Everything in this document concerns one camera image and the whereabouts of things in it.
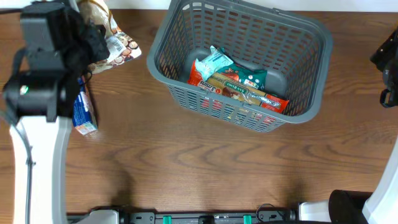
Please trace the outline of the beige brown snack pouch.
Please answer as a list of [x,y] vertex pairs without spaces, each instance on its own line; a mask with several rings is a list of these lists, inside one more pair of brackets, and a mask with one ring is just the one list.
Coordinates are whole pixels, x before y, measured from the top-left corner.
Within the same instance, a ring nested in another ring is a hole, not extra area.
[[141,56],[138,43],[119,28],[103,0],[77,0],[76,3],[85,22],[103,25],[106,29],[105,41],[109,57],[89,65],[89,71],[93,74],[100,73]]

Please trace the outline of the blue carton box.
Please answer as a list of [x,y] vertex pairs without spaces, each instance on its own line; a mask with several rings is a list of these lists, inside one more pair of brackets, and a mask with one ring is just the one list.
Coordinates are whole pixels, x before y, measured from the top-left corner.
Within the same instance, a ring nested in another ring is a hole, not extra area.
[[89,91],[85,85],[85,78],[78,79],[80,91],[74,102],[73,125],[82,135],[86,135],[98,130],[95,118],[94,107],[91,103]]

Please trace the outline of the teal small snack packet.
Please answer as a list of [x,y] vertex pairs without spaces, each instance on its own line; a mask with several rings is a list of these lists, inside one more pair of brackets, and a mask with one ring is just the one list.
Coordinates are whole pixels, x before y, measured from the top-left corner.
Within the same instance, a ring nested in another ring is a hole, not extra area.
[[195,70],[199,72],[203,81],[207,81],[214,73],[234,62],[224,54],[224,48],[210,47],[211,54],[203,60],[195,60]]

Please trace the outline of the green Nescafe coffee bag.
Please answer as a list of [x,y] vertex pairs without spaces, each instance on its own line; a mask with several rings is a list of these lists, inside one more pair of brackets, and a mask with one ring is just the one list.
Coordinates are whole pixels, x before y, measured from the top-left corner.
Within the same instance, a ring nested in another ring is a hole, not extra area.
[[236,62],[233,62],[231,65],[227,65],[217,70],[217,73],[232,78],[244,85],[251,86],[257,90],[264,91],[267,70],[250,70]]

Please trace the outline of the orange yellow spaghetti packet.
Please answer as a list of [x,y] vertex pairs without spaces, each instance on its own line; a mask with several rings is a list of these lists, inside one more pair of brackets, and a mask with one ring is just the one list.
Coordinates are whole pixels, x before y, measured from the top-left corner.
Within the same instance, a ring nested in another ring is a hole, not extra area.
[[277,113],[283,112],[289,104],[289,100],[283,97],[257,90],[217,72],[207,79],[207,81],[203,81],[199,72],[195,70],[195,61],[192,64],[190,78],[187,83],[203,90],[242,101],[250,105],[258,105]]

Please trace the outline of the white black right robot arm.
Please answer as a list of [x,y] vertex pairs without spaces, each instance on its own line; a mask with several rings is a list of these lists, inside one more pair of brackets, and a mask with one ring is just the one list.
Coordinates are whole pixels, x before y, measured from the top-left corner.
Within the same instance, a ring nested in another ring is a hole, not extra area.
[[[382,72],[386,88],[379,103],[384,108],[397,106],[397,31],[395,30],[370,61]],[[328,200],[304,202],[297,218],[286,223],[397,223],[397,145],[391,152],[374,192],[334,190]]]

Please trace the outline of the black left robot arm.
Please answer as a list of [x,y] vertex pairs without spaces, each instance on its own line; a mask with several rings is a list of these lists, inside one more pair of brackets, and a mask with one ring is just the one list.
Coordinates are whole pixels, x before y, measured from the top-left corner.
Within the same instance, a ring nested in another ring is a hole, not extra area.
[[14,223],[66,223],[65,160],[73,104],[90,64],[109,50],[103,26],[75,1],[35,1],[20,11],[25,46],[12,61],[1,117],[15,158]]

